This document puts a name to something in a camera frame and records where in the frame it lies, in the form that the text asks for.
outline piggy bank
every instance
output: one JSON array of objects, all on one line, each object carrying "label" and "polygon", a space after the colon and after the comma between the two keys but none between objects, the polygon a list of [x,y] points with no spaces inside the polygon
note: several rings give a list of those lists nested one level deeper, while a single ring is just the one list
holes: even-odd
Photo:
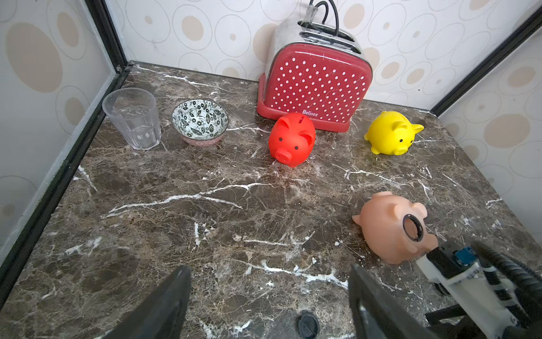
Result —
[{"label": "piggy bank", "polygon": [[363,138],[371,142],[374,154],[401,155],[414,142],[414,135],[422,130],[422,125],[411,124],[399,112],[382,112]]},{"label": "piggy bank", "polygon": [[426,216],[424,205],[386,191],[373,194],[352,219],[362,227],[373,252],[389,264],[399,264],[438,246],[437,238],[427,233]]},{"label": "piggy bank", "polygon": [[281,163],[296,167],[311,154],[315,138],[316,131],[308,116],[288,113],[273,126],[269,136],[269,151]]}]

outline red piggy bank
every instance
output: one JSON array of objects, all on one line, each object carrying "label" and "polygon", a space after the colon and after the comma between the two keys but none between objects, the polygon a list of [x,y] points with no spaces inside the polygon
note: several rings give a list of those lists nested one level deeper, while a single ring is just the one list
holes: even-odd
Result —
[{"label": "red piggy bank", "polygon": [[273,126],[269,136],[269,151],[281,163],[296,167],[311,154],[315,138],[316,131],[308,116],[288,113]]}]

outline pink piggy bank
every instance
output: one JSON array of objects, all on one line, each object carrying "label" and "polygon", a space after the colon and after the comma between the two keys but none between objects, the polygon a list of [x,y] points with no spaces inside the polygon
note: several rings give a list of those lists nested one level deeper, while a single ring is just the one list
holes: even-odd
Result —
[{"label": "pink piggy bank", "polygon": [[269,151],[281,163],[296,167],[311,154],[315,138],[316,131],[308,116],[288,113],[273,126],[269,136]]},{"label": "pink piggy bank", "polygon": [[438,246],[437,238],[427,233],[425,217],[424,205],[386,191],[373,194],[352,219],[362,227],[373,252],[389,264],[399,264]]}]

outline belinee logo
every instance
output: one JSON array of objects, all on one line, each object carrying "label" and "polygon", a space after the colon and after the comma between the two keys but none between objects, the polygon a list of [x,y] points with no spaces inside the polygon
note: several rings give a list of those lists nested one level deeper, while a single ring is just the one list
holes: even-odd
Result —
[{"label": "belinee logo", "polygon": [[313,111],[308,111],[308,110],[303,110],[303,114],[305,114],[307,116],[313,116],[313,117],[318,116],[318,113],[314,113]]}]

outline black round cap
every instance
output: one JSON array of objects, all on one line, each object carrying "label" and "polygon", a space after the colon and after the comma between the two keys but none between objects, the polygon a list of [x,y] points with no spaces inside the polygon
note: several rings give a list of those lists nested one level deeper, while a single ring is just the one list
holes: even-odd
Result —
[{"label": "black round cap", "polygon": [[298,333],[303,339],[315,339],[320,333],[318,318],[310,312],[303,312],[298,321]]}]

